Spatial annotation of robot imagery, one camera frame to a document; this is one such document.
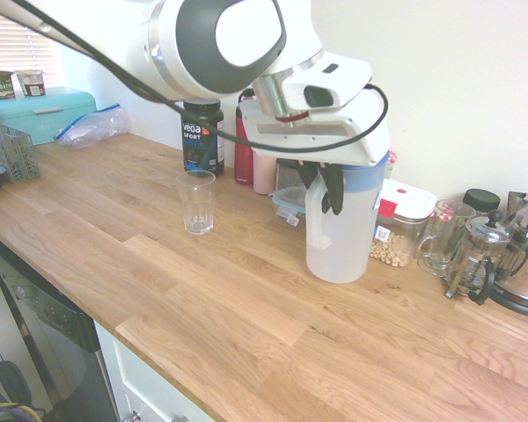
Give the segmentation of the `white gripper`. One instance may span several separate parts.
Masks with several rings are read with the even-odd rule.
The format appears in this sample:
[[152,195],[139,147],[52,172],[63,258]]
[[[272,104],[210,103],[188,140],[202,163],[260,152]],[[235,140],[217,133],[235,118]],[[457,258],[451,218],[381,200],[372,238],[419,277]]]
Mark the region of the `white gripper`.
[[388,100],[380,89],[364,89],[339,109],[310,111],[291,126],[266,115],[257,100],[241,104],[244,126],[252,148],[261,155],[297,160],[297,172],[309,189],[319,172],[326,192],[322,212],[342,211],[344,177],[340,164],[374,166],[390,148],[385,116]]

